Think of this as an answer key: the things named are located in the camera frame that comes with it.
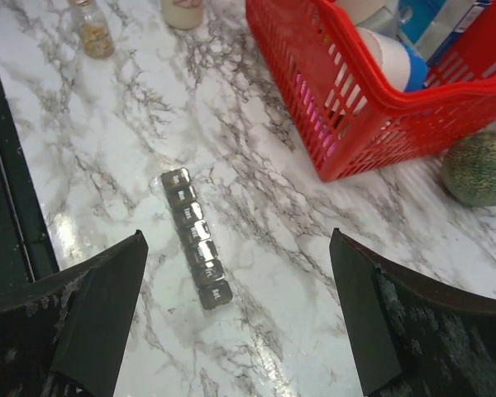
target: cantaloupe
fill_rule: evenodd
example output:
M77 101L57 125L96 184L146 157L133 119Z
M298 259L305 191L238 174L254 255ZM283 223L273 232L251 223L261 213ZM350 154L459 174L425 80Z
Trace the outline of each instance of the cantaloupe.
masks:
M446 153L442 180L462 203L496 206L496 131L478 132L455 143Z

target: white container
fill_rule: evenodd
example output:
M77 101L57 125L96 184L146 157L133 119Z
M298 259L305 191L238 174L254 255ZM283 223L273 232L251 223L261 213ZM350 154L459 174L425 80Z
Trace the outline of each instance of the white container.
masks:
M427 77L428 69L424 60L416 55L409 46L373 31L368 31L363 27L357 27L356 30L373 56L373 59L380 67L384 77L393 88L401 93L417 91L422 88L424 80ZM333 45L329 49L329 54L332 55L334 50L335 46ZM338 56L335 58L336 64L340 62ZM349 87L354 83L354 79L351 76L348 76L345 82L342 81L346 75L346 71L347 65L343 65L334 82L340 88L342 96L346 95ZM359 94L360 87L355 85L347 99L346 105L348 108L352 107ZM333 89L325 102L326 108L331 104L334 95L335 90ZM310 98L310 93L307 93L305 101L310 100ZM362 97L355 105L354 113L358 113L366 104L367 99ZM335 112L339 107L340 99L337 99L332 107L332 111Z
M176 29L193 29L202 23L204 0L161 0L162 15Z

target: glass bottle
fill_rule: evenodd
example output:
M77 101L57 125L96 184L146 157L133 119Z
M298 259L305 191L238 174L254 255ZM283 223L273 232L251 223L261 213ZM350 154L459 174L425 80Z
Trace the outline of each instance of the glass bottle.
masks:
M74 19L83 42L84 52L96 60L108 58L114 52L114 42L108 30L107 18L94 0L70 0Z

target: glass jar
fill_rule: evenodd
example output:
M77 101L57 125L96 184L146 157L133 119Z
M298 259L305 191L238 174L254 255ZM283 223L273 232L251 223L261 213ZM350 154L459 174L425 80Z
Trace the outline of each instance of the glass jar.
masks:
M108 58L114 53L114 42L101 8L94 0L70 0L70 3L84 52L96 60Z
M165 23L176 29L193 29L202 23L203 0L161 0L161 6Z

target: marble countertop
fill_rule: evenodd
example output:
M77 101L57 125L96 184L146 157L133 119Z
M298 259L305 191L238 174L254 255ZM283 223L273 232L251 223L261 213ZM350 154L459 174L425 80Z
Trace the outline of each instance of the marble countertop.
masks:
M0 1L0 75L61 268L141 229L145 278L115 396L361 396L328 244L496 298L496 208L415 160L317 178L246 25L209 0L168 29L155 0L99 0L117 51L78 50L64 0ZM234 301L203 312L158 176L193 175Z

